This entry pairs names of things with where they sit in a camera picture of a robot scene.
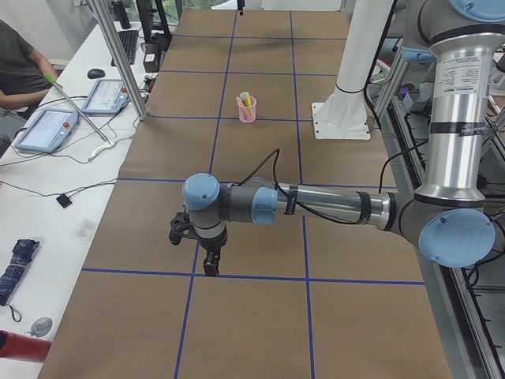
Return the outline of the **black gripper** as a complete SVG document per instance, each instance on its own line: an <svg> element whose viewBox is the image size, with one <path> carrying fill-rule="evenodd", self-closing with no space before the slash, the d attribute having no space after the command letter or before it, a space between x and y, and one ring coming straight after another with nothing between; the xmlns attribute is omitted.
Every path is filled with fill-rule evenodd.
<svg viewBox="0 0 505 379"><path fill-rule="evenodd" d="M207 252L203 262L205 276L219 275L220 251L226 245L227 239L228 234L226 232L222 232L213 238L198 238L200 245Z"/></svg>

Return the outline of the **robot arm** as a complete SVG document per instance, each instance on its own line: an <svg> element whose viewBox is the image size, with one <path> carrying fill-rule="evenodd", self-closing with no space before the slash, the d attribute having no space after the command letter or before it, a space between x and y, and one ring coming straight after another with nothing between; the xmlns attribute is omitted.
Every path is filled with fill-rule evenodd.
<svg viewBox="0 0 505 379"><path fill-rule="evenodd" d="M403 50L436 64L428 159L422 184L410 196L346 192L266 181L250 174L223 185L207 173L182 187L184 211L169 239L197 240L204 272L217 276L229 222L272 224L279 213L318 216L343 225L373 225L401 235L429 260L463 268L485 258L496 240L477 188L492 62L504 42L501 1L408 1Z"/></svg>

